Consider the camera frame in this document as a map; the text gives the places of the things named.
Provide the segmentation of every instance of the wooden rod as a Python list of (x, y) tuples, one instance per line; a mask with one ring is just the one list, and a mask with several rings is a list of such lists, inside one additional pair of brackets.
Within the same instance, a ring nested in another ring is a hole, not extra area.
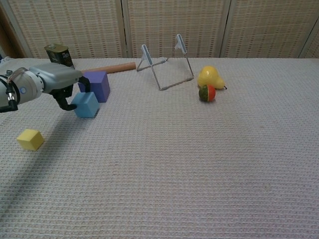
[(108, 74), (110, 74), (110, 73), (130, 71), (135, 69), (136, 69), (135, 62), (130, 62), (130, 63), (120, 64), (120, 65), (104, 66), (99, 68), (88, 69), (88, 70), (82, 71), (82, 73), (89, 72), (89, 71), (106, 71)]

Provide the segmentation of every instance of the metal stand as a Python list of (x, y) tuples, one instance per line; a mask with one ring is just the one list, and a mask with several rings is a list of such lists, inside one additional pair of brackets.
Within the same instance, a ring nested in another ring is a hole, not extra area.
[[(183, 52), (183, 54), (184, 54), (184, 57), (186, 58), (186, 61), (187, 61), (187, 63), (188, 63), (188, 66), (189, 66), (189, 69), (190, 69), (190, 72), (191, 72), (191, 75), (192, 75), (192, 76), (189, 77), (189, 78), (187, 78), (187, 79), (185, 79), (185, 80), (182, 80), (182, 81), (180, 81), (180, 82), (177, 82), (177, 83), (175, 83), (175, 84), (172, 84), (172, 85), (170, 85), (170, 86), (166, 86), (166, 87), (162, 87), (162, 88), (160, 87), (160, 84), (159, 84), (158, 78), (157, 78), (157, 76), (156, 76), (156, 74), (155, 74), (155, 71), (154, 71), (153, 66), (156, 66), (156, 65), (165, 63), (166, 61), (168, 61), (169, 57), (167, 57), (165, 60), (162, 60), (162, 61), (160, 61), (160, 62), (158, 62), (158, 63), (153, 64), (153, 61), (152, 61), (152, 58), (151, 58), (151, 56), (150, 56), (150, 53), (149, 53), (148, 48), (146, 47), (146, 45), (144, 45), (144, 44), (142, 45), (143, 56), (142, 56), (141, 62), (139, 63), (139, 65), (138, 65), (137, 68), (136, 68), (136, 71), (141, 71), (141, 70), (144, 70), (144, 69), (147, 69), (147, 68), (150, 67), (150, 68), (152, 69), (152, 71), (153, 71), (153, 74), (154, 74), (156, 83), (157, 83), (157, 85), (158, 85), (160, 91), (167, 90), (168, 88), (171, 88), (171, 87), (173, 87), (173, 86), (177, 86), (177, 85), (179, 85), (179, 84), (181, 84), (181, 83), (184, 83), (184, 82), (187, 82), (187, 81), (191, 81), (192, 79), (194, 79), (193, 70), (192, 70), (192, 68), (191, 68), (191, 66), (190, 66), (190, 63), (189, 63), (189, 60), (188, 60), (188, 57), (187, 57), (187, 50), (186, 50), (186, 47), (185, 47), (185, 44), (184, 44), (184, 42), (183, 42), (183, 39), (182, 39), (181, 35), (180, 35), (180, 34), (177, 34), (177, 35), (176, 35), (176, 39), (177, 39), (177, 44), (176, 44), (176, 46), (175, 46), (175, 50), (176, 50), (176, 49), (181, 49), (181, 50), (182, 50), (182, 52)], [(142, 62), (143, 62), (144, 60), (146, 60), (149, 65), (146, 66), (146, 67), (140, 68), (140, 66), (141, 66), (141, 64), (142, 64)]]

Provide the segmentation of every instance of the purple cube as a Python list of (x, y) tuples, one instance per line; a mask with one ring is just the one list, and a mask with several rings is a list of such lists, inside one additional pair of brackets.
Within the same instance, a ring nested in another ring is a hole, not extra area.
[[(105, 71), (85, 72), (84, 77), (91, 83), (91, 92), (94, 92), (98, 102), (106, 102), (110, 93), (108, 75)], [(85, 92), (82, 83), (78, 83), (81, 92)]]

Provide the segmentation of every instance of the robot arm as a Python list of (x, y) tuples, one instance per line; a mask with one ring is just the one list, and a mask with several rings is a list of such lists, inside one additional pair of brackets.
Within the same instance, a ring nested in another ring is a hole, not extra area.
[(18, 110), (18, 105), (38, 98), (42, 93), (52, 95), (60, 108), (71, 111), (66, 98), (72, 96), (73, 84), (80, 82), (89, 92), (90, 82), (82, 72), (57, 63), (46, 63), (0, 75), (0, 113)]

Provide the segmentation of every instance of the foam block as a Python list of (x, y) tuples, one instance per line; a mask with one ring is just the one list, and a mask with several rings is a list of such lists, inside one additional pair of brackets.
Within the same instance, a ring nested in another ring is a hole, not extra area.
[(80, 118), (93, 118), (100, 107), (94, 92), (77, 93), (72, 104), (77, 106), (74, 112)]
[[(91, 91), (94, 92), (98, 102), (106, 102), (110, 93), (108, 75), (105, 71), (85, 72), (84, 77), (91, 83)], [(78, 83), (80, 91), (85, 92), (82, 83)]]
[(34, 129), (26, 129), (16, 138), (22, 148), (37, 151), (44, 142), (41, 133)]

